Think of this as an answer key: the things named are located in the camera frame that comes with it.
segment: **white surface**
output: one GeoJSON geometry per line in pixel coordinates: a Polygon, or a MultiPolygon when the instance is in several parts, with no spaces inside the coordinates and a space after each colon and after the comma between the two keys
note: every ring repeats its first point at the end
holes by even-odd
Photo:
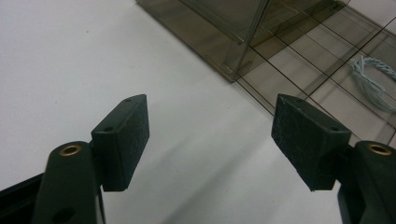
{"type": "Polygon", "coordinates": [[[42,173],[145,93],[151,137],[107,223],[340,223],[270,137],[272,117],[133,0],[0,1],[0,189],[42,173]]]}

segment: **brass insert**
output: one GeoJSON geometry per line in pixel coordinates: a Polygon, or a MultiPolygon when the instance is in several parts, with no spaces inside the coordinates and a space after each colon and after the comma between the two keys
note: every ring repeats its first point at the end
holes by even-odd
{"type": "Polygon", "coordinates": [[[61,156],[73,156],[81,150],[81,146],[79,145],[70,145],[67,147],[62,148],[62,150],[59,152],[61,156]]]}
{"type": "Polygon", "coordinates": [[[388,147],[371,144],[370,146],[368,146],[368,148],[372,152],[382,155],[382,156],[390,156],[390,154],[392,154],[392,151],[390,151],[390,149],[388,147]]]}

